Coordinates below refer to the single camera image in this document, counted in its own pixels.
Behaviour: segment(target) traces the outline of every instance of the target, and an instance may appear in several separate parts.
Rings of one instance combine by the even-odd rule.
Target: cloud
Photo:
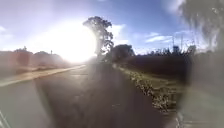
[[[170,0],[166,3],[167,9],[171,13],[175,13],[178,11],[179,6],[184,2],[185,0]]]
[[[128,44],[129,40],[114,40],[114,45]]]
[[[162,41],[162,42],[167,42],[168,40],[171,40],[172,36],[154,36],[154,37],[150,37],[149,39],[146,39],[145,42],[149,43],[149,42],[156,42],[156,41]]]
[[[125,27],[126,27],[125,24],[113,25],[112,27],[108,28],[108,31],[113,33],[114,38],[117,38],[121,36],[120,34]]]
[[[125,24],[120,24],[120,25],[113,25],[112,28],[108,28],[108,31],[113,33],[114,36],[113,42],[115,46],[129,43],[129,40],[124,39],[122,34],[125,27],[126,27]]]
[[[105,1],[107,1],[107,0],[97,0],[97,1],[99,1],[99,2],[105,2]]]
[[[154,36],[158,36],[159,33],[156,32],[151,32],[150,34],[146,35],[145,37],[154,37]]]
[[[5,31],[6,31],[6,29],[4,27],[0,26],[0,33],[5,32]]]

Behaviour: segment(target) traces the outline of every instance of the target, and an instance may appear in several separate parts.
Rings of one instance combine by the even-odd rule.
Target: roadside vegetation
[[[152,104],[160,112],[171,115],[177,112],[179,100],[184,93],[183,83],[150,76],[138,71],[120,68],[144,95],[152,98]]]

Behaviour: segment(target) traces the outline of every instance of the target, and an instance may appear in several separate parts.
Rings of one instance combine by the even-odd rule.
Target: asphalt road
[[[123,74],[91,66],[0,89],[12,128],[162,128],[164,117]]]

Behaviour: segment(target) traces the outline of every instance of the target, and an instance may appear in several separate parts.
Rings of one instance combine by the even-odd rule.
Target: tall tree
[[[97,40],[97,47],[95,53],[97,56],[108,52],[113,48],[114,43],[112,42],[113,34],[107,31],[108,27],[112,27],[111,22],[104,20],[99,16],[90,17],[83,23],[84,26],[90,28],[95,34]]]
[[[179,10],[209,43],[215,42],[218,48],[224,48],[224,0],[185,0]]]

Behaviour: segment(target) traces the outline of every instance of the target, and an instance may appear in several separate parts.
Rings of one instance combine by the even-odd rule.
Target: white cloud
[[[0,26],[0,33],[5,32],[5,31],[6,31],[6,29],[4,27]]]
[[[108,31],[113,33],[114,38],[118,38],[119,36],[121,36],[120,34],[125,27],[125,24],[113,25],[112,27],[108,28]]]
[[[146,35],[145,37],[154,37],[154,36],[159,36],[159,33],[151,32],[150,34]]]
[[[6,30],[6,28],[0,26],[0,44],[2,47],[3,44],[8,44],[12,37],[13,36]]]
[[[129,40],[114,40],[114,45],[128,44]]]
[[[113,25],[112,28],[108,28],[108,31],[113,33],[114,36],[113,42],[115,46],[129,43],[129,40],[124,39],[122,35],[122,32],[125,27],[126,27],[125,24],[121,24],[121,25]]]
[[[156,42],[156,41],[162,41],[165,42],[167,40],[170,40],[172,38],[172,36],[154,36],[154,37],[150,37],[149,39],[145,40],[145,42],[149,43],[149,42]]]
[[[171,0],[169,2],[167,2],[167,9],[168,11],[170,11],[171,13],[173,12],[177,12],[179,6],[184,2],[185,0]]]
[[[105,1],[107,1],[107,0],[97,0],[97,1],[99,1],[99,2],[105,2]]]

